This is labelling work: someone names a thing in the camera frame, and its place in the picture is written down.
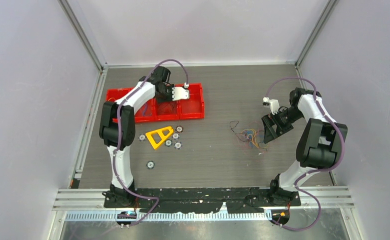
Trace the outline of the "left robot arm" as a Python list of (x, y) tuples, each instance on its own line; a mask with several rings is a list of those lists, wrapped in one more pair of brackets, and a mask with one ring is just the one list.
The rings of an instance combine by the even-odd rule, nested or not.
[(99, 136), (109, 152), (113, 173), (110, 189), (104, 192), (108, 202), (130, 207), (138, 198), (130, 164), (130, 148), (136, 135), (135, 114), (154, 97), (170, 95), (170, 75), (167, 68), (156, 67), (122, 98), (103, 103)]

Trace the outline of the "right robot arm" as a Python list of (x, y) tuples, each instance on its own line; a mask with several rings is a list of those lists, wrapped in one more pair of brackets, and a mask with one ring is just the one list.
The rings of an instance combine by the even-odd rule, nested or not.
[(306, 120), (295, 152), (294, 163), (270, 183), (267, 194), (273, 205), (286, 205), (298, 194), (297, 187), (322, 169), (337, 164), (348, 128), (329, 116), (319, 92), (296, 88), (289, 94), (290, 107), (281, 108), (278, 100), (263, 98), (271, 112), (262, 117), (264, 143), (269, 143), (293, 129), (293, 123)]

